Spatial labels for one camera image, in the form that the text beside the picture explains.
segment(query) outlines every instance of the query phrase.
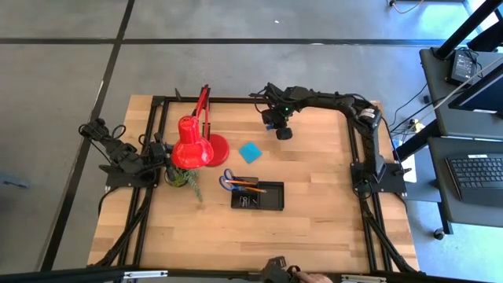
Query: black tray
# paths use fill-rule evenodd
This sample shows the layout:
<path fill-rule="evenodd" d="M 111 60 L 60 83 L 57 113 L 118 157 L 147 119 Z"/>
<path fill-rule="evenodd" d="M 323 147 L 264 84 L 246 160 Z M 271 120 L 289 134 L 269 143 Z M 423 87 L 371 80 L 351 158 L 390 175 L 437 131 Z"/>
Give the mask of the black tray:
<path fill-rule="evenodd" d="M 238 177 L 245 181 L 256 182 L 257 178 Z M 285 184 L 283 182 L 258 182 L 259 189 L 267 193 L 258 193 L 250 190 L 232 191 L 230 207 L 237 209 L 262 209 L 282 211 L 285 208 Z"/>

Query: keyboard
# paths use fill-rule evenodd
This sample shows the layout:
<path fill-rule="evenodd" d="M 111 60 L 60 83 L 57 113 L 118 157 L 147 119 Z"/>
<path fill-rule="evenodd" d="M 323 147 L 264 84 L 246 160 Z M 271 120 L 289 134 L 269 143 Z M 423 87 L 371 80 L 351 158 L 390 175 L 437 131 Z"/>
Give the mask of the keyboard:
<path fill-rule="evenodd" d="M 503 154 L 468 154 L 446 158 L 461 201 L 503 207 Z"/>

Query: wooden table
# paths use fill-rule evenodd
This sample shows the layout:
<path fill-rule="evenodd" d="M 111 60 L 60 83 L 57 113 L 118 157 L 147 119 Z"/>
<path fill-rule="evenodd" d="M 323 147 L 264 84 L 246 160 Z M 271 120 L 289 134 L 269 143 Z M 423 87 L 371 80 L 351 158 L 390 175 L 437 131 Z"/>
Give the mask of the wooden table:
<path fill-rule="evenodd" d="M 141 148 L 138 135 L 145 132 L 151 100 L 151 96 L 131 97 L 124 142 Z M 164 141 L 178 140 L 178 119 L 194 106 L 170 103 Z M 273 130 L 266 131 L 254 105 L 212 103 L 211 130 L 227 138 L 229 159 L 220 167 L 199 170 L 203 205 L 189 187 L 176 189 L 161 180 L 153 195 L 141 266 L 257 271 L 269 258 L 284 255 L 288 264 L 306 271 L 369 271 L 358 199 L 351 192 L 346 119 L 333 110 L 306 108 L 288 125 L 293 138 L 278 141 Z M 383 123 L 379 134 L 381 154 L 392 161 Z M 263 151 L 252 164 L 237 151 L 246 142 L 254 142 Z M 284 182 L 285 209 L 230 208 L 230 193 L 218 183 L 225 168 L 236 175 Z M 101 259 L 123 232 L 131 191 L 118 189 L 105 199 L 89 263 Z M 380 196 L 387 235 L 407 262 L 418 268 L 403 203 L 391 194 Z M 135 241 L 131 242 L 127 263 L 133 257 Z M 374 245 L 382 266 L 376 237 Z"/>

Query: blue sponge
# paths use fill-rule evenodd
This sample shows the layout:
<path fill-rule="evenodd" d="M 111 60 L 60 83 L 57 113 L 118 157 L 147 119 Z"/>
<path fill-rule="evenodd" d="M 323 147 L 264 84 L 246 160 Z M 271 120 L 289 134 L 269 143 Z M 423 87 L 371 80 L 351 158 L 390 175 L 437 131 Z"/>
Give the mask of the blue sponge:
<path fill-rule="evenodd" d="M 243 145 L 243 147 L 239 149 L 239 153 L 248 164 L 255 161 L 262 155 L 260 149 L 253 142 Z"/>

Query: gray floor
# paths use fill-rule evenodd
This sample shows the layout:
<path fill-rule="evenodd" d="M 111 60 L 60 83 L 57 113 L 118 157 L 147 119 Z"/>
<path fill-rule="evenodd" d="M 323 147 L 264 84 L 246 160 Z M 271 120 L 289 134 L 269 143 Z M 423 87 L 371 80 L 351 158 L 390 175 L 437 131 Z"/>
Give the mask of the gray floor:
<path fill-rule="evenodd" d="M 126 0 L 0 0 L 0 37 L 115 37 Z M 445 39 L 468 14 L 462 4 L 428 3 L 398 15 L 384 0 L 182 1 L 135 4 L 128 38 Z M 403 9 L 409 4 L 401 3 Z M 244 96 L 267 82 L 356 92 L 381 100 L 386 115 L 425 84 L 418 47 L 123 46 L 102 116 L 123 120 L 132 94 Z M 34 270 L 93 107 L 111 46 L 0 45 L 0 172 L 31 182 L 0 186 L 0 273 Z M 419 101 L 402 110 L 405 117 Z M 91 150 L 55 268 L 85 266 L 97 221 L 104 160 Z M 409 204 L 420 267 L 428 274 L 503 281 L 503 230 L 454 226 L 436 241 L 434 204 Z"/>

